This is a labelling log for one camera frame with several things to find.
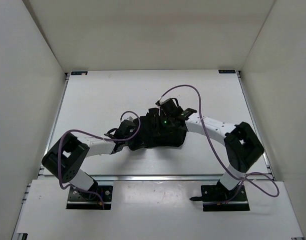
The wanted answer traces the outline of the black pleated skirt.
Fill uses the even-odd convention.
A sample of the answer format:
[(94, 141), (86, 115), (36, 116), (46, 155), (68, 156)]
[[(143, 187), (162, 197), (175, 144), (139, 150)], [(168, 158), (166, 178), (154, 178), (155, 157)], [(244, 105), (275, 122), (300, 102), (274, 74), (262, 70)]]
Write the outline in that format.
[(175, 147), (183, 145), (186, 137), (155, 137), (150, 128), (149, 117), (147, 114), (140, 117), (140, 149), (155, 147)]

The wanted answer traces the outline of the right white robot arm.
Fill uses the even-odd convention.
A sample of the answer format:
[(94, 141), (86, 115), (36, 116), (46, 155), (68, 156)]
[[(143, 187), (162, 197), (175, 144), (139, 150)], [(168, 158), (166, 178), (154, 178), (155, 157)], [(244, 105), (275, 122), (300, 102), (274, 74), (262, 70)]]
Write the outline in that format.
[(220, 162), (225, 173), (217, 182), (217, 196), (229, 200), (247, 171), (265, 151), (252, 127), (246, 122), (231, 124), (203, 116), (201, 103), (198, 110), (182, 110), (174, 98), (165, 101), (159, 99), (155, 105), (159, 107), (162, 116), (183, 120), (188, 132), (206, 136), (225, 147), (229, 166)]

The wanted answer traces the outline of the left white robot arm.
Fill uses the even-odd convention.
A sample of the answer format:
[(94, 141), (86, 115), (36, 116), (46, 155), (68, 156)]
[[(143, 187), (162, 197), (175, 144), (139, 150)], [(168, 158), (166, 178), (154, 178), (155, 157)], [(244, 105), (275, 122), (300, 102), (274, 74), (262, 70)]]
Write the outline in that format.
[(46, 153), (42, 165), (59, 180), (63, 190), (72, 187), (85, 199), (102, 201), (97, 192), (97, 182), (80, 169), (82, 163), (87, 157), (122, 151), (135, 138), (140, 127), (141, 120), (125, 119), (114, 135), (107, 134), (107, 138), (88, 133), (87, 137), (76, 137), (68, 131)]

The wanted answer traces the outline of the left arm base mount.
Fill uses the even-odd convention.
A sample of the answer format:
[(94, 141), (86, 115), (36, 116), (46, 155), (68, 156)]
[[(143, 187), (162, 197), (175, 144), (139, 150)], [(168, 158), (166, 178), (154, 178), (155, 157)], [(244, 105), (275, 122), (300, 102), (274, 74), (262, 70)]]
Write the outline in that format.
[(66, 202), (68, 210), (111, 210), (113, 185), (99, 184), (96, 192), (101, 196), (102, 200), (95, 195), (85, 192), (80, 192), (70, 187)]

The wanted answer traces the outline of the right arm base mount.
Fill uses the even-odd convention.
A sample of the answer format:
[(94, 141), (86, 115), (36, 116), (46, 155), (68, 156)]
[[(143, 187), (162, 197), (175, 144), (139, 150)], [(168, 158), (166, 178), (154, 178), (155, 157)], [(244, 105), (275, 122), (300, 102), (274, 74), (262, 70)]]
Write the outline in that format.
[(201, 196), (189, 198), (192, 202), (202, 202), (204, 212), (247, 212), (250, 211), (244, 185), (227, 190), (221, 183), (201, 185)]

